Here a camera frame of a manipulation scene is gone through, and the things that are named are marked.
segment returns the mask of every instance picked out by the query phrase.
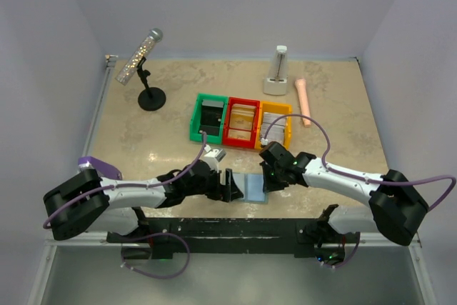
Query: gray floor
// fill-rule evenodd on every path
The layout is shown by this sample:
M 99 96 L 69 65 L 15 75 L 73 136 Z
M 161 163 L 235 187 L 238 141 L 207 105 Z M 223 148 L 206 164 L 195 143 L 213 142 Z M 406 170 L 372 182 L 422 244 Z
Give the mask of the gray floor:
M 142 269 L 170 272 L 184 258 Z M 335 271 L 292 256 L 193 254 L 184 274 L 155 280 L 120 264 L 119 247 L 59 247 L 43 304 L 423 304 L 402 247 L 361 247 Z

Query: metal frame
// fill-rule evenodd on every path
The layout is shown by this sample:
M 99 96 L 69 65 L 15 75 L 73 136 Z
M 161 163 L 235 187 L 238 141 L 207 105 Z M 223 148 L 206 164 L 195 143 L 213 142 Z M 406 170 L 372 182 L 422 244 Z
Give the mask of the metal frame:
M 83 156 L 87 156 L 91 153 L 94 139 L 96 137 L 96 132 L 99 128 L 99 121 L 103 107 L 106 100 L 106 94 L 109 89 L 109 84 L 111 83 L 111 75 L 114 71 L 116 64 L 117 56 L 107 56 L 107 65 L 106 72 L 104 76 L 104 81 L 101 87 L 99 94 L 99 99 L 94 111 L 94 116 L 92 118 L 91 126 L 89 129 L 89 134 L 87 136 L 86 143 L 84 145 Z M 34 284 L 31 288 L 31 293 L 27 305 L 41 305 L 44 292 L 46 290 L 46 285 L 48 284 L 49 275 L 51 273 L 52 265 L 54 263 L 54 258 L 56 255 L 56 250 L 58 246 L 100 246 L 103 247 L 107 245 L 106 242 L 106 233 L 90 233 L 82 234 L 73 239 L 67 241 L 55 241 L 48 236 L 49 239 L 46 239 L 44 242 L 44 250 L 41 255 L 41 261 L 38 267 L 38 271 L 35 276 Z M 427 305 L 436 305 L 435 294 L 433 292 L 433 287 L 431 279 L 426 268 L 426 264 L 422 254 L 421 243 L 419 237 L 414 239 L 409 246 L 409 251 L 411 255 L 411 261 L 416 272 L 416 277 L 418 279 L 419 287 L 422 293 L 423 300 Z M 147 244 L 109 244 L 110 246 L 148 246 Z M 361 236 L 361 246 L 372 246 L 372 247 L 381 247 L 381 246 L 397 246 L 396 244 L 385 239 L 381 234 L 362 234 Z

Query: peach cylindrical object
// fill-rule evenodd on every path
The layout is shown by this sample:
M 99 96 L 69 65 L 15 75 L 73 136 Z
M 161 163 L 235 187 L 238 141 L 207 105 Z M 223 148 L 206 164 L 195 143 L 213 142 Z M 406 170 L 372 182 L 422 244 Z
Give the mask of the peach cylindrical object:
M 308 95 L 306 94 L 306 80 L 295 80 L 295 87 L 297 88 L 298 92 L 298 100 L 300 101 L 301 114 L 311 117 L 309 113 Z M 309 119 L 303 118 L 303 124 L 305 124 L 306 127 L 310 127 L 311 121 Z

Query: round black base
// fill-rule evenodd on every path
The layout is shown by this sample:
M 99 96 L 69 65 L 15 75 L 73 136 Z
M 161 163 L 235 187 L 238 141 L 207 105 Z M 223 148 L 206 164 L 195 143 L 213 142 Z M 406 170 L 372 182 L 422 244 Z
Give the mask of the round black base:
M 143 90 L 138 96 L 138 105 L 144 111 L 156 111 L 165 104 L 165 92 L 157 87 L 149 87 L 149 89 L 151 90 L 152 98 L 149 98 L 146 90 Z

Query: pink rolling pin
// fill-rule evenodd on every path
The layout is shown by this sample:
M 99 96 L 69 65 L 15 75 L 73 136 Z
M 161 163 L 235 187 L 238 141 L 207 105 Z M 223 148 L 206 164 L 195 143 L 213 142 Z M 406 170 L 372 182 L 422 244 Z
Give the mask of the pink rolling pin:
M 306 95 L 306 80 L 295 80 L 295 87 L 297 88 L 298 92 L 298 100 L 300 101 L 301 114 L 311 117 L 311 115 L 309 114 L 308 96 Z M 309 119 L 303 118 L 303 124 L 305 124 L 306 127 L 310 127 L 311 121 Z

